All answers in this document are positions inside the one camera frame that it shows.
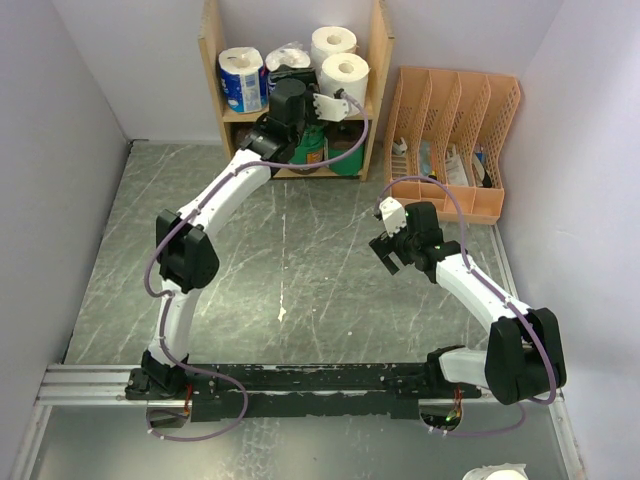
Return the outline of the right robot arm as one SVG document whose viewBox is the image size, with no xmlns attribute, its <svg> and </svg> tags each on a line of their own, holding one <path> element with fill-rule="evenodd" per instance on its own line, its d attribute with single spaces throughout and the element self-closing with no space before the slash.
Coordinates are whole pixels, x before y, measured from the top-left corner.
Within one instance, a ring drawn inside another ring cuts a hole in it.
<svg viewBox="0 0 640 480">
<path fill-rule="evenodd" d="M 375 216 L 384 231 L 369 245 L 396 274 L 413 266 L 460 301 L 488 334 L 483 350 L 465 346 L 431 355 L 426 390 L 443 398 L 458 384 L 487 389 L 502 404 L 554 400 L 567 380 L 555 314 L 515 299 L 484 273 L 457 241 L 447 241 L 430 202 L 402 205 L 383 200 Z"/>
</svg>

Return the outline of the blue roll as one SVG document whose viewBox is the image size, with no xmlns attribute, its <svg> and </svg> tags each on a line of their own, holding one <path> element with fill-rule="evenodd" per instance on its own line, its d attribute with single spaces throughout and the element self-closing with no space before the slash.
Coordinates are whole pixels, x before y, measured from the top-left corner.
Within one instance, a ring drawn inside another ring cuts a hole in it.
<svg viewBox="0 0 640 480">
<path fill-rule="evenodd" d="M 266 67 L 254 47 L 234 47 L 218 55 L 220 82 L 232 111 L 258 112 L 267 106 Z"/>
<path fill-rule="evenodd" d="M 275 72 L 280 67 L 308 68 L 311 66 L 311 58 L 301 42 L 290 42 L 269 52 L 265 66 L 269 72 Z"/>
</svg>

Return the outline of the green brown roll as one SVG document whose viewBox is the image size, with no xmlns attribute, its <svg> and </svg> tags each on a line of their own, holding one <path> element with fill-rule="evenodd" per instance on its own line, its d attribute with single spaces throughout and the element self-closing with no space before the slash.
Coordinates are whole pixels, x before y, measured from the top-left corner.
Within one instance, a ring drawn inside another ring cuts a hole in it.
<svg viewBox="0 0 640 480">
<path fill-rule="evenodd" d="M 294 151 L 290 160 L 294 165 L 307 165 L 304 169 L 292 169 L 297 175 L 310 175 L 318 170 L 314 164 L 324 160 L 325 134 L 324 127 L 320 125 L 309 126 Z"/>
<path fill-rule="evenodd" d="M 363 123 L 346 121 L 332 124 L 326 131 L 327 158 L 333 159 L 349 151 L 359 141 Z M 364 144 L 361 144 L 343 160 L 332 163 L 329 169 L 340 176 L 357 176 L 363 164 Z"/>
</svg>

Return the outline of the white toilet roll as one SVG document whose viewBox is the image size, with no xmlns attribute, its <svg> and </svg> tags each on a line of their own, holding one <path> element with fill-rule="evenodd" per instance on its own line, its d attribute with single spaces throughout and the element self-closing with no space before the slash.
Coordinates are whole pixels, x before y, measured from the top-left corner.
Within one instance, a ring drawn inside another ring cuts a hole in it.
<svg viewBox="0 0 640 480">
<path fill-rule="evenodd" d="M 323 26 L 312 33 L 310 58 L 312 65 L 320 69 L 329 56 L 354 53 L 356 49 L 357 37 L 351 30 L 340 26 Z"/>
<path fill-rule="evenodd" d="M 370 67 L 359 55 L 337 53 L 327 57 L 321 66 L 320 91 L 333 96 L 342 89 L 361 106 L 365 103 Z"/>
</svg>

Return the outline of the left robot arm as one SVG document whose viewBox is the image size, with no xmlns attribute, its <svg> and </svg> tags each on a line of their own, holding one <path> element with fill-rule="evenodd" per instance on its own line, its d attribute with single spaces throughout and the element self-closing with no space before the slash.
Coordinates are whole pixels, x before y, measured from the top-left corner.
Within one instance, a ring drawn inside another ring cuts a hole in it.
<svg viewBox="0 0 640 480">
<path fill-rule="evenodd" d="M 162 398 L 181 395 L 187 385 L 188 336 L 202 290 L 214 279 L 220 261 L 214 236 L 257 188 L 293 158 L 305 129 L 317 122 L 313 100 L 318 93 L 312 68 L 279 68 L 269 77 L 273 89 L 268 110 L 253 124 L 232 160 L 215 180 L 178 212 L 156 219 L 160 299 L 154 338 L 141 360 L 141 371 Z"/>
</svg>

